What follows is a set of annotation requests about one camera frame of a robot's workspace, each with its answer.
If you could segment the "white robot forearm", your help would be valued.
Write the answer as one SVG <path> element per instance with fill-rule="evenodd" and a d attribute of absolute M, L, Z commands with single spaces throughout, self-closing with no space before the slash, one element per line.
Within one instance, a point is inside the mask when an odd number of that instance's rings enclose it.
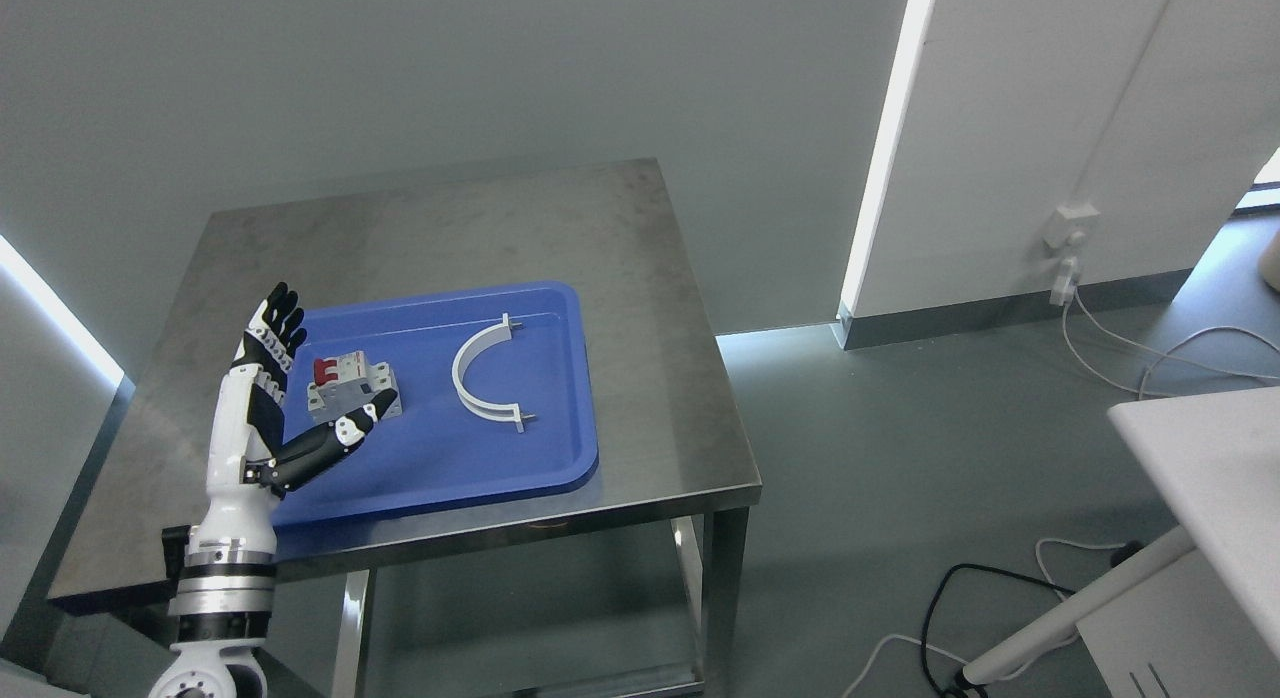
<path fill-rule="evenodd" d="M 256 649 L 273 615 L 276 565 L 270 553 L 211 549 L 184 557 L 168 613 L 177 619 L 172 665 L 151 697 L 266 697 Z"/>

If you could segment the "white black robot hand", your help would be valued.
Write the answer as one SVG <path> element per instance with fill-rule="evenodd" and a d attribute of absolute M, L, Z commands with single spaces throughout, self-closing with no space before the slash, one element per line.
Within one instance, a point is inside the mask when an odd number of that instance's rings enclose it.
<path fill-rule="evenodd" d="M 288 373 L 307 332 L 300 297 L 278 283 L 252 312 L 218 394 L 207 452 L 209 508 L 189 533 L 188 555 L 275 555 L 271 515 L 298 491 L 356 452 L 398 393 L 379 391 L 339 418 L 284 441 Z"/>

